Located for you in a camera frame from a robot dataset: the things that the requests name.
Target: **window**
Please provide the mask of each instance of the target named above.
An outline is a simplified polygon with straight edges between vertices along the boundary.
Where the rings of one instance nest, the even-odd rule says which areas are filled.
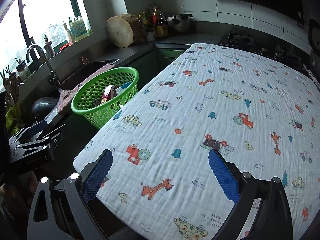
[[[70,0],[22,0],[29,36],[44,48],[44,37],[55,47],[66,40],[63,21],[68,25],[68,17],[73,20],[74,13]]]
[[[27,46],[23,38],[19,10],[18,10],[18,0],[15,0],[6,15],[4,16],[2,22],[0,23],[0,71],[4,69],[6,65],[9,64],[11,71],[14,71],[17,59],[25,59]]]

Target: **basket rim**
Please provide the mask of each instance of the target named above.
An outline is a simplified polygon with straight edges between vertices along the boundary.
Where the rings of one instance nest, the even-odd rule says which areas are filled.
[[[111,100],[109,100],[108,102],[104,103],[103,105],[99,105],[99,106],[96,106],[94,108],[90,108],[90,109],[86,109],[86,110],[78,110],[76,109],[76,107],[74,106],[75,104],[75,97],[77,96],[78,93],[81,93],[84,89],[86,89],[86,85],[88,84],[88,82],[91,82],[93,79],[99,79],[100,76],[102,75],[105,75],[106,72],[113,72],[115,70],[118,70],[118,71],[123,71],[123,72],[126,72],[126,70],[132,70],[134,72],[134,79],[133,81],[131,82],[131,84],[126,88],[127,91],[130,91],[138,82],[138,79],[139,79],[139,72],[135,69],[135,68],[132,68],[132,67],[114,67],[112,69],[109,69],[109,70],[106,70],[102,73],[100,73],[99,75],[95,76],[94,78],[88,80],[79,90],[78,92],[75,94],[75,96],[73,97],[72,99],[72,102],[71,102],[71,110],[75,113],[75,114],[79,114],[79,115],[85,115],[85,114],[91,114],[91,113],[94,113],[96,111],[100,111],[110,105],[112,105],[113,103],[115,103],[116,101],[118,101],[120,98],[124,97],[126,95],[126,93],[121,93],[120,95],[117,95],[116,97],[112,98]]]

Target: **pink towel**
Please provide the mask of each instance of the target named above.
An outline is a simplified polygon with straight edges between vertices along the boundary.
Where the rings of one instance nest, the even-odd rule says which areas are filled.
[[[89,77],[87,77],[85,80],[83,80],[80,84],[78,84],[74,89],[72,90],[63,90],[60,93],[59,102],[57,104],[57,112],[60,115],[65,115],[69,112],[71,108],[71,101],[73,97],[76,95],[80,87],[82,87],[85,83],[87,83],[90,79],[94,78],[95,76],[101,74],[102,72],[105,72],[109,69],[114,68],[115,65],[113,64],[105,64],[103,67],[98,69],[96,72],[91,74]]]

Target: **yellow duck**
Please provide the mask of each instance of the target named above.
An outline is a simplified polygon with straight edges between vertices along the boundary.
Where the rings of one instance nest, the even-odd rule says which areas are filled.
[[[249,145],[249,142],[244,142],[244,144],[245,144],[245,148],[247,149],[247,150],[253,150],[253,147],[251,146],[251,145]]]

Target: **chrome faucet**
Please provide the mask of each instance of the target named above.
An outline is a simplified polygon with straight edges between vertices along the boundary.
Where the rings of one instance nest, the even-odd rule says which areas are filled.
[[[30,62],[29,52],[30,52],[30,50],[31,50],[32,48],[36,48],[38,52],[41,52],[42,57],[44,58],[45,62],[47,63],[47,66],[48,66],[48,68],[49,68],[49,70],[50,70],[50,80],[49,80],[50,85],[54,85],[56,82],[57,82],[58,85],[60,85],[60,84],[61,84],[61,81],[60,81],[57,73],[52,69],[52,67],[51,67],[51,65],[50,65],[50,63],[49,63],[49,60],[47,59],[47,57],[46,57],[43,49],[42,49],[39,45],[37,45],[37,44],[31,44],[31,45],[29,46],[29,48],[27,49],[27,63]]]

